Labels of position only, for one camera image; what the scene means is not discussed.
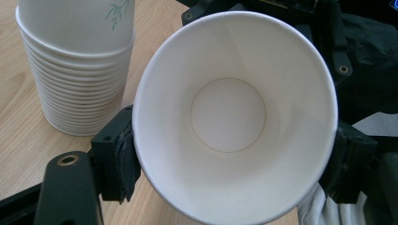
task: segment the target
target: wooden table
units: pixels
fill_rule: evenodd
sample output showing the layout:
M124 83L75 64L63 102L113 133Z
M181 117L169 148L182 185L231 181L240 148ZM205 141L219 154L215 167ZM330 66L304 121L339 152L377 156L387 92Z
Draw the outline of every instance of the wooden table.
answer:
M46 164L73 150L86 151L92 137L59 132L44 118L15 21L17 0L0 0L0 200L42 181ZM175 0L137 0L136 39L123 106L134 101L146 64L181 27L187 8ZM101 202L105 224L198 224L179 214L142 175L131 202ZM297 211L271 224L298 223Z

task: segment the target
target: stack of paper cups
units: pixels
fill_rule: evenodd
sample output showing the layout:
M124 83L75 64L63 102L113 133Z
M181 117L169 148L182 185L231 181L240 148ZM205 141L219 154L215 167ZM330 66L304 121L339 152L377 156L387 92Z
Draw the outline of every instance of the stack of paper cups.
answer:
M120 110L134 41L134 0L18 3L16 19L47 120L96 134Z

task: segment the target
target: black plastic part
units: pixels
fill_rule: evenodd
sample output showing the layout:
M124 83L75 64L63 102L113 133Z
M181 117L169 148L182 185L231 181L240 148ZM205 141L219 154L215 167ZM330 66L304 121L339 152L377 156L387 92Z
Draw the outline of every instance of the black plastic part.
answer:
M398 11L390 3L395 0L340 0L345 13L359 15L394 25L398 29Z
M372 138L378 142L376 152L378 157L381 158L386 153L398 153L398 137L372 136Z
M0 201L0 224L33 224L41 184Z
M330 4L330 23L332 29L332 63L334 71L340 76L352 74L353 68L347 55L347 41L344 34L342 11L339 3Z
M369 164L377 141L340 121L329 163L319 184L336 203L356 203L363 166Z
M91 141L95 163L102 165L104 201L128 201L141 166L132 143L132 105L121 110Z
M242 5L249 11L267 14L293 26L315 20L315 1L244 0Z
M248 9L244 7L242 4L236 4L228 9L228 11L247 11L247 10Z
M47 165L35 224L103 224L87 153L67 152Z
M93 172L94 185L96 187L97 195L100 195L103 187L105 186L105 175L103 165L94 159L93 149L87 152L91 162L91 170Z
M303 36L305 36L310 42L313 41L313 33L311 32L311 26L309 24L297 24L295 25L296 30L298 30Z
M179 0L178 2L190 7L190 9L188 9L181 15L182 24L186 25L201 17L216 12L227 11L230 8L232 8L234 5L236 5L239 1L238 0L198 0L198 1Z

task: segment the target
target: white paper cup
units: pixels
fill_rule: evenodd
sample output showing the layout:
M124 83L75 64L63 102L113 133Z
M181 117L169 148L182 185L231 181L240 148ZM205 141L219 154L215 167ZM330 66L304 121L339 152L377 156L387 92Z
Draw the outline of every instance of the white paper cup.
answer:
M51 116L52 118L54 118L54 120L56 120L56 123L65 127L69 127L69 128L97 128L99 126L104 126L104 124L106 122L108 122L108 116L106 115L103 118L101 118L100 120L96 120L96 121L86 121L86 120L73 120L73 119L65 119L65 117L56 117L59 114L56 112L48 112L47 116Z
M23 34L23 41L25 45L29 47L31 52L35 53L40 58L52 64L58 65L60 67L77 68L82 70L117 67L118 65L120 65L120 61L123 61L126 58L130 57L133 45L133 39L132 39L131 43L128 46L126 46L126 49L117 55L104 56L101 58L80 58L73 56L65 56L61 54L61 52L52 52L46 47L35 44L34 41L30 41L28 35Z
M36 80L36 85L38 86L38 90L41 91L41 94L45 96L47 99L53 101L53 104L64 106L69 108L71 111L77 110L93 110L97 107L103 107L110 104L113 104L116 99L123 95L124 88L119 90L118 93L112 94L106 98L101 99L72 99L68 96L63 96L57 94L54 90L47 88L40 80Z
M19 1L16 15L30 37L70 55L118 54L133 39L134 0Z
M51 116L48 114L44 114L45 118L47 121L56 129L59 131L73 135L73 136L88 136L88 135L95 135L99 129L101 129L103 126L98 126L98 127L89 127L89 128L84 128L84 127L69 127L65 126L62 124L59 124L54 120Z
M37 65L40 65L42 67L46 67L47 69L50 69L51 71L61 73L61 74L67 74L67 75L73 75L73 76L78 76L79 78L84 78L84 77L89 77L92 79L103 79L106 80L108 75L110 73L113 73L115 71L118 71L121 67L124 67L125 64L128 65L130 61L128 59L125 59L125 62L122 62L120 64L117 64L115 67L108 67L108 68L103 68L103 69L78 69L78 68L72 68L72 67L63 67L57 64L54 64L50 61L47 61L40 56L38 56L36 53L34 53L30 47L29 44L25 43L25 49L26 52L28 53L29 56L33 57L37 62Z
M49 91L50 93L60 96L65 99L70 99L70 100L76 100L78 102L87 102L87 103L98 103L98 102L105 102L108 101L110 98L113 98L114 96L119 95L123 90L124 90L124 84L121 84L119 86L115 86L114 89L112 89L112 92L74 92L74 91L69 91L69 90L64 90L61 88L57 87L52 87L51 89L47 87L48 85L51 85L50 83L47 83L46 81L42 80L41 78L38 78L37 81L40 82L40 85L42 85L45 90Z
M62 83L68 85L70 87L80 88L81 90L88 90L94 88L98 88L97 90L103 89L103 86L117 83L117 81L126 79L126 71L128 71L128 66L124 67L123 70L117 70L115 72L106 74L100 77L85 77L79 75L70 75L65 73L60 73L58 71L51 70L48 67L45 67L41 64L37 63L37 60L30 55L28 55L28 59L32 65L32 67L40 74L42 77L46 77L51 79L57 83Z
M41 97L40 100L45 105L43 107L50 108L53 112L59 114L60 116L63 116L65 119L72 120L94 120L94 118L97 119L96 117L98 117L99 114L108 114L112 112L115 108L117 108L116 103L114 103L104 108L91 109L91 111L74 112L53 104L49 99L45 97Z
M126 78L123 77L114 77L110 81L105 82L71 82L52 76L36 65L31 65L31 68L35 71L35 76L40 77L42 81L46 82L46 86L51 87L57 92L76 96L108 95L118 91L118 88L126 82Z
M146 177L179 212L205 224L264 224L318 181L337 103L306 37L267 15L224 12L161 45L132 126Z

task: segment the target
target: black cloth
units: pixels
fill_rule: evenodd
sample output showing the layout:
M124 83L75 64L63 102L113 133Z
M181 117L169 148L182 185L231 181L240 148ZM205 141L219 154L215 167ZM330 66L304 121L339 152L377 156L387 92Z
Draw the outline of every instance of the black cloth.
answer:
M398 113L398 31L343 13L353 74L337 87L340 118L350 124L373 113Z

